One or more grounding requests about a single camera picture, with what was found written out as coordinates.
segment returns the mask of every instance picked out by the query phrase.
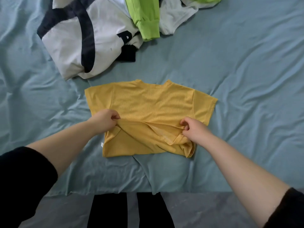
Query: hand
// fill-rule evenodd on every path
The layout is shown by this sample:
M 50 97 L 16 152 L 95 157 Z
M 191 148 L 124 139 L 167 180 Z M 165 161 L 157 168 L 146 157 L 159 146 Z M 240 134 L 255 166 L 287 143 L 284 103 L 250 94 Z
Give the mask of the hand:
M 205 141 L 208 141 L 208 138 L 213 136 L 207 126 L 190 117 L 183 118 L 180 125 L 185 127 L 183 135 L 201 146 L 205 146 Z
M 94 114 L 87 122 L 90 123 L 90 129 L 97 135 L 112 129 L 117 123 L 115 119 L 120 119 L 117 111 L 103 109 Z

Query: black pants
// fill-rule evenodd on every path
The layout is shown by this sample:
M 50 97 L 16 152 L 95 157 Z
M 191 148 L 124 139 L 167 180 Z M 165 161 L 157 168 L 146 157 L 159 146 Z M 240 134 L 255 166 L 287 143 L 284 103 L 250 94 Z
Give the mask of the black pants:
M 139 228 L 174 228 L 173 220 L 160 193 L 137 193 Z M 127 194 L 95 195 L 88 228 L 128 226 Z

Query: mattress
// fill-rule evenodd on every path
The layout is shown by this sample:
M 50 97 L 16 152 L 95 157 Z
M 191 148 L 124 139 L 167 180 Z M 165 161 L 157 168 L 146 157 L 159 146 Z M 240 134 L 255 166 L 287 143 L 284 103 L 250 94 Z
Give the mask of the mattress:
M 145 42 L 135 63 L 64 81 L 36 35 L 49 0 L 0 0 L 0 152 L 90 117 L 84 90 L 166 80 L 218 99 L 210 130 L 292 187 L 304 187 L 304 0 L 222 0 L 173 36 Z M 230 191 L 211 156 L 102 157 L 94 137 L 48 193 Z

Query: forearm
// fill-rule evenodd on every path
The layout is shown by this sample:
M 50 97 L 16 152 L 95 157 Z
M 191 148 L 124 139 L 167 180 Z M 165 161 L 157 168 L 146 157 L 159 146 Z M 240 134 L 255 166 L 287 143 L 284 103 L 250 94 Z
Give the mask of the forearm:
M 60 176 L 95 135 L 90 128 L 87 121 L 81 122 L 27 147 L 43 154 Z
M 259 227 L 262 227 L 290 188 L 225 141 L 210 135 L 202 141 L 232 190 Z

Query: yellow t-shirt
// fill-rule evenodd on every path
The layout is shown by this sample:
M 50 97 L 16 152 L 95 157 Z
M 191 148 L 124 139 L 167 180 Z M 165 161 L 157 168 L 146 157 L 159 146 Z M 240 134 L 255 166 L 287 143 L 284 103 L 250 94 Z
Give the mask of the yellow t-shirt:
M 170 80 L 163 85 L 114 82 L 90 87 L 85 94 L 92 115 L 109 108 L 121 117 L 105 133 L 104 157 L 163 152 L 191 157 L 195 144 L 183 136 L 179 122 L 189 116 L 208 125 L 217 101 Z

